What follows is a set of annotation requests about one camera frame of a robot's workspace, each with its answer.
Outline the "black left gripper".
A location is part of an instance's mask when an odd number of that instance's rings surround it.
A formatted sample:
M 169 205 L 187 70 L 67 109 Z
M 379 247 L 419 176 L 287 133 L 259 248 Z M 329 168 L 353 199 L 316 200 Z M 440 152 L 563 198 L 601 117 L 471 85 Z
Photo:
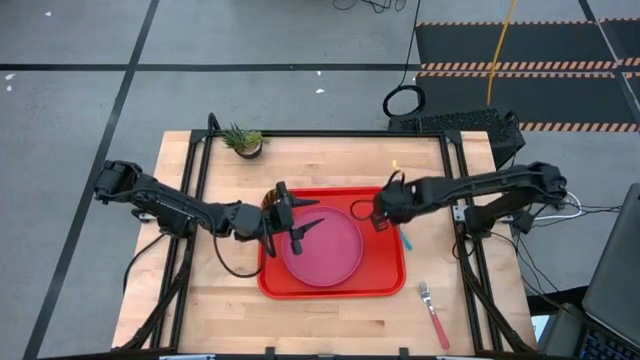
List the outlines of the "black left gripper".
M 278 193 L 277 201 L 265 212 L 267 222 L 266 243 L 273 245 L 273 235 L 278 233 L 288 233 L 290 235 L 290 246 L 294 255 L 303 253 L 301 240 L 307 231 L 324 221 L 324 218 L 316 219 L 298 228 L 294 228 L 293 208 L 318 204 L 318 200 L 302 199 L 292 197 L 284 181 L 278 182 L 275 187 Z

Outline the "pink round plate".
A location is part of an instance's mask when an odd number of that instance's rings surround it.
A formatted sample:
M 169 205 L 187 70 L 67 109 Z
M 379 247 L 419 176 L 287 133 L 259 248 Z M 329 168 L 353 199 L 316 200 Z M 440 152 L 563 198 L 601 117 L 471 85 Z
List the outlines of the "pink round plate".
M 284 233 L 281 255 L 287 270 L 306 285 L 337 285 L 358 268 L 363 256 L 364 240 L 354 220 L 333 207 L 319 206 L 294 215 L 294 227 L 300 228 L 321 220 L 299 241 L 302 252 L 293 253 L 290 235 Z

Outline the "black keyboard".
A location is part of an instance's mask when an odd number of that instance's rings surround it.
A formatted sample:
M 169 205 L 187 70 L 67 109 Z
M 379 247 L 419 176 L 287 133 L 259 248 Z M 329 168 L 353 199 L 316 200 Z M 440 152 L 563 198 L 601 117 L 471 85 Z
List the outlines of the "black keyboard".
M 640 348 L 608 331 L 585 326 L 576 356 L 582 360 L 640 360 Z

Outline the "black table frame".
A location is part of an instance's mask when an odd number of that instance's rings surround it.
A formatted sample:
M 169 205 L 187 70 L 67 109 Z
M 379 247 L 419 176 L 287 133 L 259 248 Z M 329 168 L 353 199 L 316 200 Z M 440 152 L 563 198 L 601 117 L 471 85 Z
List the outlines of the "black table frame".
M 495 169 L 488 136 L 465 132 L 460 145 L 387 131 L 280 131 L 256 160 L 244 160 L 214 142 L 204 197 L 208 201 L 257 202 L 278 181 L 293 188 L 380 186 L 396 160 L 409 178 Z M 324 300 L 275 300 L 246 272 L 257 264 L 255 244 L 213 240 L 199 233 L 185 297 L 170 304 L 160 341 L 187 353 L 413 355 L 441 352 L 418 283 L 424 281 L 450 342 L 452 355 L 476 345 L 505 346 L 484 310 L 473 337 L 458 261 L 452 214 L 420 216 L 405 226 L 413 246 L 405 255 L 407 280 L 396 294 Z

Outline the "black mat with hazard stripes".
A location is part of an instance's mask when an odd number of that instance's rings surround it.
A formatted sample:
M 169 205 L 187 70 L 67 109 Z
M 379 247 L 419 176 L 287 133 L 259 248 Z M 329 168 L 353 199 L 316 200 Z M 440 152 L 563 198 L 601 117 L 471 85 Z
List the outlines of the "black mat with hazard stripes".
M 503 107 L 524 131 L 640 132 L 640 18 L 423 22 L 417 41 L 429 111 Z

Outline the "potted succulent plant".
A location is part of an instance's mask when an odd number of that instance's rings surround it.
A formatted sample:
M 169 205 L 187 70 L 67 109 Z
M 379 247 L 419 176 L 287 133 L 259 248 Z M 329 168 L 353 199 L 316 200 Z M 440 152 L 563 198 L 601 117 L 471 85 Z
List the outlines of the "potted succulent plant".
M 223 129 L 221 133 L 225 146 L 247 160 L 257 158 L 263 147 L 270 142 L 261 131 L 242 129 L 235 123 L 232 123 L 230 128 Z

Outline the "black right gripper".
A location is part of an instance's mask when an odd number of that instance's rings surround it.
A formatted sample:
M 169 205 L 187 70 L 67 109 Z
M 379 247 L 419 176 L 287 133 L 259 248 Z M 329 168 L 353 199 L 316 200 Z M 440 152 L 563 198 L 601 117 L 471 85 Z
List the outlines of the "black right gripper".
M 422 191 L 423 178 L 407 182 L 404 172 L 393 172 L 373 198 L 371 223 L 377 232 L 388 222 L 408 223 L 428 212 Z

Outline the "red plastic tray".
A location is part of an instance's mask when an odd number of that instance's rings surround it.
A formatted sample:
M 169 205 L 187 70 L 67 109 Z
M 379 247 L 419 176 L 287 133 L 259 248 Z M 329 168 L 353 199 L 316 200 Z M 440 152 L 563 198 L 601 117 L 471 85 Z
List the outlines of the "red plastic tray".
M 390 296 L 402 289 L 406 280 L 404 249 L 398 230 L 389 226 L 377 232 L 366 216 L 372 210 L 376 187 L 299 188 L 291 191 L 303 199 L 319 203 L 296 208 L 294 215 L 312 207 L 328 206 L 349 215 L 363 235 L 363 256 L 354 274 L 330 287 L 306 285 L 286 268 L 281 255 L 284 233 L 274 237 L 276 256 L 260 260 L 264 267 L 258 275 L 258 287 L 273 299 L 298 300 Z

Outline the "dark grey laptop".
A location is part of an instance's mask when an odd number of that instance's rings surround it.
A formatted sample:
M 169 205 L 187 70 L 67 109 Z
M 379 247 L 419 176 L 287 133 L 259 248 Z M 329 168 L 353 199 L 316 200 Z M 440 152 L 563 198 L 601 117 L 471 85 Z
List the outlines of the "dark grey laptop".
M 629 187 L 582 305 L 592 319 L 640 347 L 640 183 Z

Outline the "black perforated computer case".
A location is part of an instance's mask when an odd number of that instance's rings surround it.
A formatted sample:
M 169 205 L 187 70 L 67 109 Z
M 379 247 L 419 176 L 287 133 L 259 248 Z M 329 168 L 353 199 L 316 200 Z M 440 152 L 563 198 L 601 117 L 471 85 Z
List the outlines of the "black perforated computer case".
M 392 117 L 392 132 L 485 132 L 488 135 L 495 165 L 500 168 L 515 156 L 526 142 L 519 128 L 518 115 L 501 107 L 485 107 L 454 112 L 424 111 L 416 115 Z

